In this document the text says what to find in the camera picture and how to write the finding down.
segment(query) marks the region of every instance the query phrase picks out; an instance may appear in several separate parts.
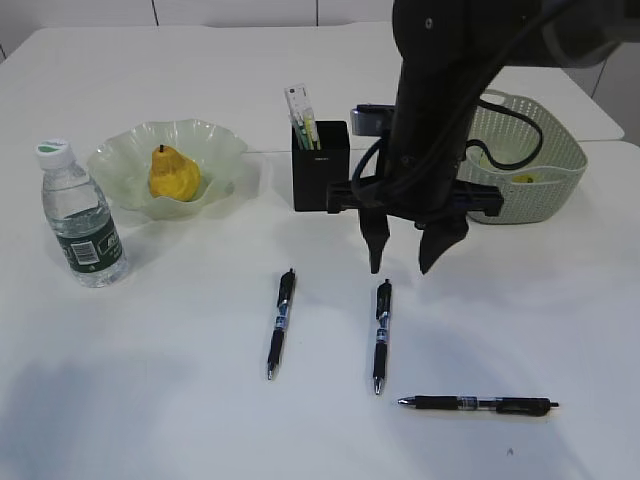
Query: black pen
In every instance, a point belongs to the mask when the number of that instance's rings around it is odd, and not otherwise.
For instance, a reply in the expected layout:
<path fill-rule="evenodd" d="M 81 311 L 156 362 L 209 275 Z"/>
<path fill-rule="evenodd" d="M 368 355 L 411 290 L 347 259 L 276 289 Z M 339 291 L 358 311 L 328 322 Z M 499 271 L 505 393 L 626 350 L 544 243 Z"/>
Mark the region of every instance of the black pen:
<path fill-rule="evenodd" d="M 376 395 L 382 393 L 387 372 L 387 343 L 391 320 L 391 283 L 389 279 L 378 287 L 376 319 L 380 328 L 376 332 L 376 351 L 373 357 L 373 388 Z"/>
<path fill-rule="evenodd" d="M 271 348 L 267 358 L 267 378 L 273 380 L 278 364 L 280 363 L 280 353 L 284 343 L 284 332 L 287 329 L 289 319 L 289 306 L 293 297 L 293 290 L 296 284 L 296 274 L 293 268 L 280 278 L 280 290 L 278 291 L 278 316 L 271 335 Z"/>
<path fill-rule="evenodd" d="M 544 417 L 560 404 L 548 398 L 517 397 L 407 397 L 398 400 L 400 405 L 418 410 L 490 410 L 503 415 L 526 415 Z"/>

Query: table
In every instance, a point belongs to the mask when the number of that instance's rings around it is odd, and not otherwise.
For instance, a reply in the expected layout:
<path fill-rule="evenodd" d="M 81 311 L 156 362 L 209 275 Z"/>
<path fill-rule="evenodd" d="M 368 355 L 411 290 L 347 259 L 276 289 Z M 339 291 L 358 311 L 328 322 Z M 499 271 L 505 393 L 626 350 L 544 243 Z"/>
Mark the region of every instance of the table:
<path fill-rule="evenodd" d="M 0 69 L 0 144 L 63 136 L 84 158 L 148 120 L 201 118 L 255 151 L 291 146 L 283 88 L 306 83 L 321 120 L 357 103 L 394 103 L 400 56 L 388 23 L 300 28 L 56 28 L 27 40 Z M 530 96 L 578 140 L 622 129 L 558 69 L 508 68 L 492 85 Z M 367 148 L 368 138 L 352 138 Z"/>
<path fill-rule="evenodd" d="M 0 176 L 0 478 L 629 477 L 640 470 L 640 150 L 584 148 L 590 167 L 554 218 L 472 224 L 426 277 L 409 223 L 391 222 L 372 276 L 353 212 L 295 214 L 289 155 L 250 154 L 260 175 L 244 200 L 189 221 L 114 210 L 133 271 L 100 290 L 65 272 L 35 167 L 15 164 L 19 175 Z M 270 383 L 277 283 L 290 266 L 298 289 Z M 394 310 L 376 398 L 384 278 Z M 411 394 L 550 396 L 562 407 L 531 420 L 395 405 Z"/>

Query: white bottle cap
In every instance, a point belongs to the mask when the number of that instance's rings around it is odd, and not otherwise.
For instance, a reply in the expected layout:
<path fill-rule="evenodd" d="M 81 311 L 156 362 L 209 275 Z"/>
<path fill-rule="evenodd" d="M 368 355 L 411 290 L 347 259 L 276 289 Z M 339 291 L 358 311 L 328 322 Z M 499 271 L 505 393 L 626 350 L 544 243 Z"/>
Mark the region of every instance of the white bottle cap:
<path fill-rule="evenodd" d="M 43 170 L 55 170 L 71 165 L 76 156 L 71 151 L 69 142 L 61 138 L 46 140 L 36 147 L 36 156 Z"/>

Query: white plastic basket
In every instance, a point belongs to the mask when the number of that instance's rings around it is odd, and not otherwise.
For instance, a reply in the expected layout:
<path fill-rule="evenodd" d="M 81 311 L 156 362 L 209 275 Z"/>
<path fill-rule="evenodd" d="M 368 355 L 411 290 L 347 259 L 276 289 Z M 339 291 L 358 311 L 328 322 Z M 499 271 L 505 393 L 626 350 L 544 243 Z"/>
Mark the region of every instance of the white plastic basket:
<path fill-rule="evenodd" d="M 534 100 L 496 90 L 487 90 L 483 99 L 534 120 L 544 133 L 544 145 L 526 168 L 512 171 L 493 167 L 480 148 L 470 148 L 458 179 L 498 187 L 504 206 L 498 217 L 487 217 L 481 212 L 470 212 L 469 216 L 490 224 L 535 223 L 551 218 L 580 182 L 587 169 L 586 155 L 566 128 Z M 539 139 L 525 122 L 481 107 L 469 138 L 482 140 L 500 163 L 516 163 L 526 158 Z"/>

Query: pear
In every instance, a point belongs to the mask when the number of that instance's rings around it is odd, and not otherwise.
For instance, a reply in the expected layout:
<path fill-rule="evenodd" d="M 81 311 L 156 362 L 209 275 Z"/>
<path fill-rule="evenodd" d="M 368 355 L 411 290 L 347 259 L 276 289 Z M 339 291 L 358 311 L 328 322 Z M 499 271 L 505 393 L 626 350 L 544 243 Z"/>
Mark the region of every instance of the pear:
<path fill-rule="evenodd" d="M 151 155 L 149 190 L 154 197 L 188 202 L 200 186 L 200 168 L 175 148 L 160 145 Z"/>

